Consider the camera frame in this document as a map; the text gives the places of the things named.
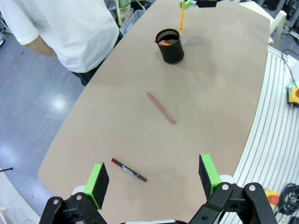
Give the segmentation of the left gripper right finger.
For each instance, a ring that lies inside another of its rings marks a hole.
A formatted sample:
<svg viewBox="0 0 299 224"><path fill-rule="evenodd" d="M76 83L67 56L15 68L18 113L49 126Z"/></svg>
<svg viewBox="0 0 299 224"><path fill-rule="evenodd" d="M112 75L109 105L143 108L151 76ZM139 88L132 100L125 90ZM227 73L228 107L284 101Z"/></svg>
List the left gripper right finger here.
<svg viewBox="0 0 299 224"><path fill-rule="evenodd" d="M210 154L199 155L199 177L205 192L203 204L190 224L218 224L226 213L235 213L243 224L276 224L277 220L261 184L243 188L222 181Z"/></svg>

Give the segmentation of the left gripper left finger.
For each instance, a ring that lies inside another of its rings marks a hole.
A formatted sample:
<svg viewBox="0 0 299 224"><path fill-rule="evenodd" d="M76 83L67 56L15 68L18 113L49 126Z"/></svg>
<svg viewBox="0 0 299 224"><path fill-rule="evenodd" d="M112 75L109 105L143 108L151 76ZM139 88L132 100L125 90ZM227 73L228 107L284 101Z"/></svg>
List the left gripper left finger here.
<svg viewBox="0 0 299 224"><path fill-rule="evenodd" d="M41 224L105 224L99 213L109 184L104 163L93 166L87 184L82 192L64 200L54 196L47 201L39 223Z"/></svg>

